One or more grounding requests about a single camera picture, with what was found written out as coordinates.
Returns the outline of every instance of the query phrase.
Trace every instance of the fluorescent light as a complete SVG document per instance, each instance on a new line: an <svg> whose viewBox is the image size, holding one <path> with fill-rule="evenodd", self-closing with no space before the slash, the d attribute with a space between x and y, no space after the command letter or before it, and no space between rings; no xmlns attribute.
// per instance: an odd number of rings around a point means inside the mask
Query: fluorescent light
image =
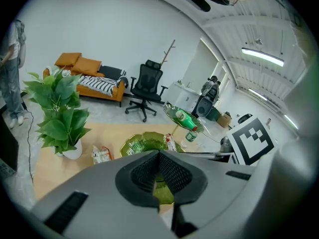
<svg viewBox="0 0 319 239"><path fill-rule="evenodd" d="M252 49L246 49L246 48L241 48L241 51L244 53L244 54L247 54L247 55L252 55L252 56L255 56L255 57L259 57L259 58L262 58L262 59L266 59L270 62L273 62L275 63L276 65L279 65L279 66L284 66L284 61L280 58L276 58L272 55L269 55L267 53L264 53L262 51L258 51L258 50L252 50Z"/></svg>
<svg viewBox="0 0 319 239"><path fill-rule="evenodd" d="M286 118L287 120L289 120L289 122L290 122L296 129L298 129L298 127L296 126L296 124L293 123L293 121L292 121L287 115L285 115L285 118Z"/></svg>
<svg viewBox="0 0 319 239"><path fill-rule="evenodd" d="M263 97L262 95L260 95L259 93L257 93L256 91L252 90L252 89L248 89L250 92L254 93L255 95L257 95L258 97L262 98L263 100L267 101L267 98Z"/></svg>

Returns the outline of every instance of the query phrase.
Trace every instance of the potted plant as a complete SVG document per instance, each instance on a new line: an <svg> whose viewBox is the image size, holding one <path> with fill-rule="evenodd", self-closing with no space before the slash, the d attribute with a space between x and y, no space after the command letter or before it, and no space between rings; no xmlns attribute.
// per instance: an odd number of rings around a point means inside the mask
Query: potted plant
<svg viewBox="0 0 319 239"><path fill-rule="evenodd" d="M55 148L55 154L64 154L70 159L76 159L82 154L81 137L90 129L85 128L89 115L87 109L80 107L79 92L76 85L81 75L62 76L62 70L54 76L40 79L36 73L30 73L36 81L24 82L24 90L30 94L30 100L41 106L44 111L43 122L37 132L43 138L43 146Z"/></svg>

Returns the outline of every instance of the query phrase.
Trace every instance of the orange sofa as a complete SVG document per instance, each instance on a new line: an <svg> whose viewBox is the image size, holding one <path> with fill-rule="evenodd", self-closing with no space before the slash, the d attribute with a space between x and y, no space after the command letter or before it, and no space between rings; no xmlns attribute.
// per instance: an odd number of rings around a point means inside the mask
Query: orange sofa
<svg viewBox="0 0 319 239"><path fill-rule="evenodd" d="M49 69L45 69L43 71L43 78L45 78L46 76L49 76L49 75L50 75ZM120 82L118 87L113 88L113 95L111 97L108 95L105 95L101 92L91 90L88 87L85 87L82 85L77 85L77 87L76 87L76 91L78 91L81 96L103 98L103 99L117 101L117 102L119 102L120 107L121 107L122 100L123 100L124 90L125 90L125 84L122 81Z"/></svg>

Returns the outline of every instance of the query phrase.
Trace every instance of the striped blanket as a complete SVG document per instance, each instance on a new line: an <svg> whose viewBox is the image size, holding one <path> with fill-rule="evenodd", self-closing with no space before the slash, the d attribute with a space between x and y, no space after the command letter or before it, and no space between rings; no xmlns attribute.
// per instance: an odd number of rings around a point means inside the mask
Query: striped blanket
<svg viewBox="0 0 319 239"><path fill-rule="evenodd" d="M118 81L105 77L81 76L78 84L111 97L113 95L113 88L117 86Z"/></svg>

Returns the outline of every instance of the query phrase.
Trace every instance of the white shirt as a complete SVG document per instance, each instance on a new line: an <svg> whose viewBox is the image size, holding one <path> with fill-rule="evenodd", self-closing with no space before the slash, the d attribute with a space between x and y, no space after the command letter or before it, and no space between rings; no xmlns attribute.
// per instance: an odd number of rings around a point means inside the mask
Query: white shirt
<svg viewBox="0 0 319 239"><path fill-rule="evenodd" d="M14 51L12 56L9 58L9 60L12 60L14 58L18 57L19 53L19 39L18 39L18 31L16 30L15 23L11 23L8 30L8 44L9 47L14 44Z"/></svg>

